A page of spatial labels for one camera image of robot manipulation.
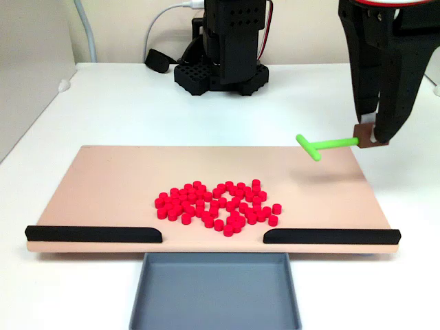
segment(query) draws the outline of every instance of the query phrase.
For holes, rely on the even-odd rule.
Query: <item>brown block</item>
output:
[[[353,132],[353,137],[359,139],[358,147],[361,149],[364,148],[373,148],[374,146],[388,146],[390,142],[380,143],[380,142],[372,142],[370,140],[371,132],[373,131],[374,122],[369,122],[367,124],[358,124],[355,125],[355,130]]]

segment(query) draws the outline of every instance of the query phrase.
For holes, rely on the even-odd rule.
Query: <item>red cylindrical piece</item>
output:
[[[228,212],[232,212],[233,210],[235,210],[235,203],[233,201],[229,201],[228,203],[226,203],[226,210]]]
[[[238,234],[241,231],[241,225],[237,220],[232,224],[232,228],[235,234]]]
[[[172,210],[172,209],[174,208],[174,205],[173,205],[172,203],[166,203],[166,204],[164,205],[164,208],[165,208],[167,211],[169,211],[169,210]]]
[[[181,222],[184,225],[189,225],[191,223],[191,216],[188,213],[184,213],[181,215]]]
[[[223,220],[217,219],[216,221],[214,221],[214,229],[216,232],[222,231],[223,227],[224,227]]]
[[[207,217],[207,218],[205,218],[205,220],[203,220],[203,222],[205,223],[205,227],[207,227],[207,228],[214,227],[214,218],[213,217]]]
[[[219,207],[225,208],[227,202],[228,202],[228,200],[225,197],[219,198]]]
[[[281,205],[280,204],[274,204],[272,206],[272,213],[274,213],[275,215],[280,215],[281,214]]]
[[[225,184],[217,184],[217,188],[220,189],[222,194],[226,193],[226,185]]]
[[[236,186],[229,186],[229,195],[235,196],[235,193],[237,192]]]
[[[166,219],[166,216],[168,215],[168,210],[165,208],[160,208],[157,210],[157,217],[161,220]]]
[[[243,213],[248,209],[248,203],[240,203],[239,205],[239,211],[240,213]]]
[[[230,217],[226,218],[226,224],[232,225],[236,221],[237,217],[233,217],[232,215]]]
[[[255,195],[258,195],[260,191],[261,191],[261,187],[260,186],[252,186],[252,192]]]
[[[250,225],[254,225],[256,223],[256,214],[255,213],[249,214],[249,216],[247,217],[247,223]]]
[[[262,210],[261,210],[266,217],[270,216],[270,214],[272,213],[272,209],[269,206],[265,206]]]
[[[261,198],[255,196],[254,199],[252,200],[252,205],[253,205],[253,206],[255,206],[255,205],[261,205]]]
[[[217,218],[219,216],[219,209],[211,207],[209,213],[211,214],[211,217]]]
[[[188,213],[191,217],[195,216],[195,208],[194,206],[187,206],[184,208],[185,212]]]
[[[238,197],[234,197],[231,199],[231,202],[234,203],[236,208],[238,208],[241,203],[241,199],[239,199]]]
[[[258,197],[260,197],[261,201],[267,201],[267,192],[265,191],[259,192]]]
[[[212,192],[209,191],[205,192],[203,194],[203,200],[206,202],[212,201]]]
[[[196,194],[189,194],[188,195],[188,202],[190,204],[195,204],[196,200],[197,200]]]
[[[214,198],[220,198],[221,197],[221,190],[218,188],[212,189],[212,196]]]
[[[165,205],[165,201],[162,198],[156,198],[154,201],[154,206],[156,208],[163,208]]]
[[[205,210],[205,201],[203,199],[199,199],[195,202],[196,208],[203,208]]]
[[[232,227],[232,225],[225,225],[223,228],[223,234],[226,237],[231,237],[234,234],[234,227]]]
[[[176,210],[169,210],[168,211],[168,220],[169,221],[176,221],[177,220],[177,212]]]
[[[201,216],[204,214],[204,212],[205,212],[205,208],[202,208],[201,206],[197,206],[195,208],[195,216],[197,218],[201,218]]]
[[[177,216],[182,215],[182,213],[184,212],[182,205],[174,205],[173,210],[176,211]]]
[[[195,192],[195,195],[197,197],[197,199],[203,199],[204,198],[204,193],[202,190],[198,190]]]
[[[269,217],[269,226],[276,227],[278,225],[278,217],[276,215],[271,215]]]
[[[235,196],[238,197],[239,199],[243,199],[245,196],[245,192],[241,189],[237,189],[235,192]]]
[[[254,193],[253,192],[247,192],[246,193],[246,201],[248,203],[252,203],[252,200],[254,199]]]
[[[220,203],[219,203],[219,201],[216,201],[215,199],[213,199],[210,202],[210,206],[211,206],[211,208],[220,208]]]
[[[234,185],[234,182],[232,182],[232,181],[225,182],[226,191],[229,191],[229,188],[232,187],[233,185]]]
[[[264,214],[264,212],[263,211],[260,211],[260,212],[258,212],[257,214],[256,214],[256,216],[257,216],[257,221],[258,222],[264,222],[264,221],[266,221],[266,214]]]
[[[237,217],[237,218],[236,218],[236,221],[238,221],[238,223],[240,223],[240,226],[241,226],[241,227],[244,227],[245,224],[246,224],[246,218],[243,217],[243,216]]]

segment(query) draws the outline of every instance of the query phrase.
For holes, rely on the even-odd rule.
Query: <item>green t-shaped object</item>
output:
[[[321,160],[321,154],[318,152],[318,150],[341,148],[343,146],[357,146],[359,144],[359,139],[357,137],[311,143],[307,141],[301,134],[296,136],[296,141],[298,141],[298,143],[316,162]]]

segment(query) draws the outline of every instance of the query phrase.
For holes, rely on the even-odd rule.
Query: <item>white tabletop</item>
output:
[[[38,255],[37,222],[83,144],[295,146],[348,138],[348,65],[271,66],[252,97],[191,96],[141,64],[79,64],[0,164],[0,329],[128,329],[141,254]],[[304,330],[433,329],[440,296],[440,98],[423,80],[389,147],[354,148],[389,223],[396,255],[292,255]]]

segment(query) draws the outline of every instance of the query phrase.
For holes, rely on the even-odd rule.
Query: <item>pink board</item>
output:
[[[200,180],[260,179],[283,213],[276,228],[390,229],[349,148],[326,150],[314,162],[299,147],[84,146],[41,215],[38,226],[153,227],[163,243],[28,241],[34,252],[326,252],[389,253],[398,245],[264,244],[267,222],[233,237],[194,218],[159,220],[160,192]],[[226,218],[221,211],[220,218]]]

